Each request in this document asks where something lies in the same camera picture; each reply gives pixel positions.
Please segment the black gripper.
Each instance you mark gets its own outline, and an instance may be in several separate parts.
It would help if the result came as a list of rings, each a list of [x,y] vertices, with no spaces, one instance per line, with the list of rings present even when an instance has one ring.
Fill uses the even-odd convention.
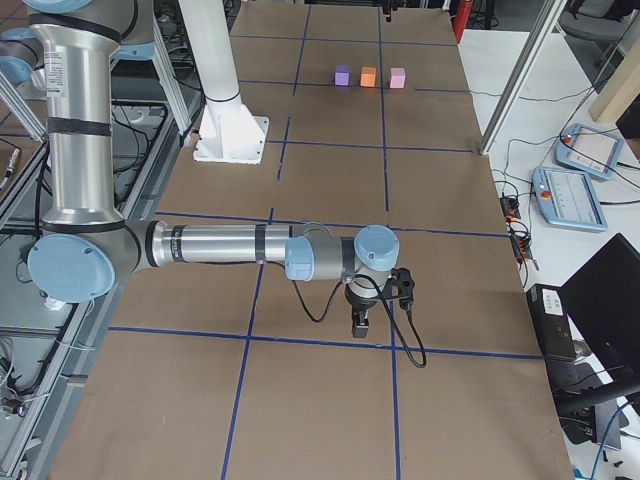
[[[368,311],[376,305],[377,299],[361,297],[350,288],[345,289],[345,298],[351,305],[352,337],[366,338],[369,332]]]

